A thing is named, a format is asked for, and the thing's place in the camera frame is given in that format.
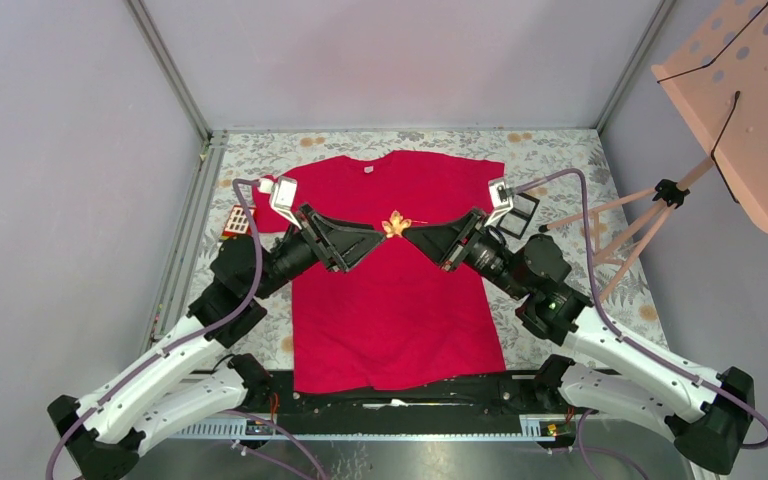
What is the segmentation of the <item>orange glitter brooch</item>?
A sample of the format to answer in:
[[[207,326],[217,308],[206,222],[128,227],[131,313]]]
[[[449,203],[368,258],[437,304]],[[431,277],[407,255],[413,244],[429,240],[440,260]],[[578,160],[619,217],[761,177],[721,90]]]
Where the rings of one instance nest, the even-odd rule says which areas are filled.
[[[427,224],[427,221],[408,218],[398,210],[393,210],[388,219],[381,221],[381,226],[387,239],[403,238],[405,232],[410,228]]]

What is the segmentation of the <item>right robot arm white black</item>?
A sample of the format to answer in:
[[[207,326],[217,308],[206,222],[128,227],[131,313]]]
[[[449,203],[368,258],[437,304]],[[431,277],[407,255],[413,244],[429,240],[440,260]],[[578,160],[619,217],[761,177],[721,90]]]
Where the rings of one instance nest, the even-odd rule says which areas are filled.
[[[567,284],[571,266],[545,233],[511,251],[473,210],[450,223],[409,227],[403,236],[441,270],[467,267],[520,301],[515,314],[533,336],[618,374],[608,381],[572,360],[552,360],[544,367],[552,374],[533,386],[543,410],[570,404],[620,416],[662,435],[699,467],[732,472],[753,421],[749,374],[694,363],[627,329],[596,298]]]

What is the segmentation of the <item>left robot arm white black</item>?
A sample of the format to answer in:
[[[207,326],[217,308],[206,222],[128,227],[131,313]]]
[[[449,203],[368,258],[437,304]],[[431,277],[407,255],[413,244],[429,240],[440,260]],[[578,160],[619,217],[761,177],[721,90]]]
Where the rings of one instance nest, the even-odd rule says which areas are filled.
[[[250,354],[183,391],[172,390],[204,360],[231,348],[267,311],[260,300],[315,265],[348,272],[386,238],[375,227],[331,219],[302,205],[271,250],[258,232],[225,240],[212,282],[158,342],[113,380],[80,398],[62,395],[48,414],[85,479],[121,479],[169,435],[215,413],[256,411],[272,401],[271,374]]]

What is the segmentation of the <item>red t-shirt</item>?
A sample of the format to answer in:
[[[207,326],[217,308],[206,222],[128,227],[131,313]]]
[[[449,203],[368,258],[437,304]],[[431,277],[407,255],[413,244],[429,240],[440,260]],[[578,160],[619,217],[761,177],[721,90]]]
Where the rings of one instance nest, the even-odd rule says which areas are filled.
[[[492,207],[488,182],[501,162],[393,151],[375,160],[338,156],[288,171],[295,204],[372,225],[393,210],[427,225]],[[481,277],[447,273],[404,237],[387,239],[348,273],[314,266],[290,286],[294,384],[302,393],[363,387],[402,390],[504,369]]]

